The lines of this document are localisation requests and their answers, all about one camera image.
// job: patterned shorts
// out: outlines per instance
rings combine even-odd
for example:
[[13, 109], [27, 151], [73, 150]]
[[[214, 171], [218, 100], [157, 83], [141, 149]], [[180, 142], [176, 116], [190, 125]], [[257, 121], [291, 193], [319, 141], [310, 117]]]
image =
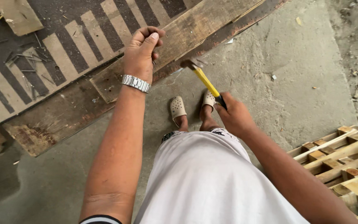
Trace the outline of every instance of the patterned shorts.
[[[209, 132], [212, 132], [212, 133], [217, 134], [217, 135], [226, 136], [226, 137], [232, 138], [233, 140], [236, 140], [237, 142], [240, 142], [236, 136], [234, 136], [233, 134], [231, 134], [230, 132], [228, 132], [224, 128], [214, 128], [212, 130], [209, 130]], [[181, 134], [185, 134], [185, 133], [188, 133], [188, 132], [187, 131], [172, 131], [172, 132], [164, 135], [164, 137], [161, 140], [161, 144], [163, 142], [165, 142], [166, 140], [170, 139], [171, 137], [181, 135]]]

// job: hammer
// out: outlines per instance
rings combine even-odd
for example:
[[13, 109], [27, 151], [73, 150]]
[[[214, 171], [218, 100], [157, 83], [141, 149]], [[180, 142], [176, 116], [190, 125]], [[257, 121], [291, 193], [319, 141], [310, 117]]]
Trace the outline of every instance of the hammer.
[[216, 102], [218, 102], [222, 107], [227, 110], [226, 103], [223, 100], [222, 96], [219, 94], [219, 92], [215, 89], [215, 87], [211, 84], [211, 82], [208, 80], [208, 78], [202, 71], [201, 68], [204, 66], [203, 64], [207, 65], [208, 63], [199, 58], [190, 58], [184, 60], [180, 65], [182, 68], [189, 67], [198, 76], [198, 78], [201, 79], [206, 88], [215, 97]]

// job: metal watch band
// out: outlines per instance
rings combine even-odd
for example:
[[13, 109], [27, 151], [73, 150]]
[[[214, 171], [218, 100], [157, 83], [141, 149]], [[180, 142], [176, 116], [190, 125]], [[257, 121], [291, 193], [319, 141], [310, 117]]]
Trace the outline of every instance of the metal watch band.
[[132, 75], [124, 75], [124, 77], [122, 78], [122, 83], [124, 85], [132, 86], [142, 92], [149, 93], [150, 85], [142, 79], [138, 79], [136, 77], [133, 77]]

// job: nail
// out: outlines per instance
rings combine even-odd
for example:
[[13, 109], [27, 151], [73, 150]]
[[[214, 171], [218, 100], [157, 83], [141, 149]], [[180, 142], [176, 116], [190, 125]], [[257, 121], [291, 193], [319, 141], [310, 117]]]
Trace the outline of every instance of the nail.
[[152, 35], [150, 35], [151, 38], [153, 39], [158, 39], [159, 36], [158, 36], [158, 33], [152, 33]]

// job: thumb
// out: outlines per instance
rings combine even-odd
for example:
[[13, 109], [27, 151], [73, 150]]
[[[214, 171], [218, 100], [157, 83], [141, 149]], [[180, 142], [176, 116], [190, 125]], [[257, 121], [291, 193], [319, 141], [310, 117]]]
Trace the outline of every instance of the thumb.
[[224, 107], [222, 107], [221, 105], [214, 104], [214, 108], [216, 109], [216, 111], [218, 112], [218, 114], [222, 120], [224, 120], [230, 116], [229, 113], [227, 112], [227, 110]]
[[160, 36], [158, 33], [152, 33], [148, 38], [144, 40], [142, 46], [142, 53], [151, 56]]

